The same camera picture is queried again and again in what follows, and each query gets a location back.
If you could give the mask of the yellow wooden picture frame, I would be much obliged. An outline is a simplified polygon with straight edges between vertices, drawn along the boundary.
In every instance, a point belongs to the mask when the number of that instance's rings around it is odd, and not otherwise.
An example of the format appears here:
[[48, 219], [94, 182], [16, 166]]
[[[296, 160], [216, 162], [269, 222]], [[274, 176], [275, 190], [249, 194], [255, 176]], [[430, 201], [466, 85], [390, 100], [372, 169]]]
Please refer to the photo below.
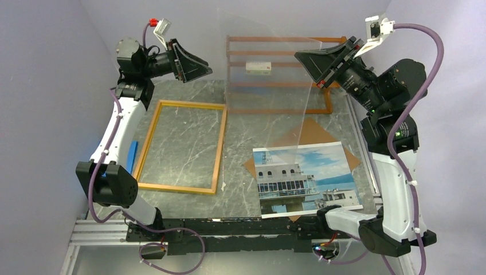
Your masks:
[[227, 118], [225, 104], [159, 100], [134, 169], [138, 186], [216, 194]]

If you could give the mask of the clear glass pane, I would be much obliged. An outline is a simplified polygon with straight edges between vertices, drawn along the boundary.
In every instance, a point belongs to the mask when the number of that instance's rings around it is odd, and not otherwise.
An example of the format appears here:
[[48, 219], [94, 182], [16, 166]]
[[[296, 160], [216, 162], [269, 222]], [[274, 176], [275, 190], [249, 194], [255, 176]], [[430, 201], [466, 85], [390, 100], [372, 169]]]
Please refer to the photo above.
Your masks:
[[295, 149], [312, 79], [295, 58], [322, 43], [239, 15], [219, 12], [225, 42], [228, 142], [248, 151], [283, 145]]

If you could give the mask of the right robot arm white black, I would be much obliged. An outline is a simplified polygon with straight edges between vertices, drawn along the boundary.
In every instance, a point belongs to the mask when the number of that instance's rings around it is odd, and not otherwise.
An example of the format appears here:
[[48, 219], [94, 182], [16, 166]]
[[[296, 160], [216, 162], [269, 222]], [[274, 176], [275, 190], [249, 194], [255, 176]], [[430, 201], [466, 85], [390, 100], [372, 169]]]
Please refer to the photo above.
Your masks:
[[382, 207], [376, 214], [326, 206], [317, 212], [315, 230], [323, 238], [340, 231], [359, 238], [372, 253], [400, 257], [412, 246], [437, 240], [419, 209], [412, 180], [420, 145], [418, 128], [406, 113], [427, 94], [426, 72], [422, 63], [404, 58], [376, 75], [360, 57], [364, 47], [363, 41], [351, 37], [338, 46], [295, 53], [317, 86], [337, 83], [366, 110], [360, 127], [381, 185]]

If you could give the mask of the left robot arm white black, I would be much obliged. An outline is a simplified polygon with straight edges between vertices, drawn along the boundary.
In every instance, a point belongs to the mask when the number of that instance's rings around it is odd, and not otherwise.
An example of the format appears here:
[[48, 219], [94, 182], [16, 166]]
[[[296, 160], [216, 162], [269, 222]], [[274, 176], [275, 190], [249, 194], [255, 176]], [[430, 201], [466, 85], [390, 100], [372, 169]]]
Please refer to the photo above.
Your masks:
[[[88, 199], [89, 211], [98, 223], [121, 212], [142, 225], [150, 241], [164, 233], [160, 210], [138, 194], [138, 181], [126, 169], [135, 131], [147, 112], [155, 77], [173, 74], [183, 83], [212, 73], [209, 63], [186, 51], [176, 39], [166, 43], [161, 53], [150, 50], [133, 38], [119, 41], [116, 47], [119, 79], [110, 90], [113, 111], [96, 151], [86, 162], [78, 162], [76, 176]], [[113, 207], [107, 218], [99, 218], [94, 205]]]

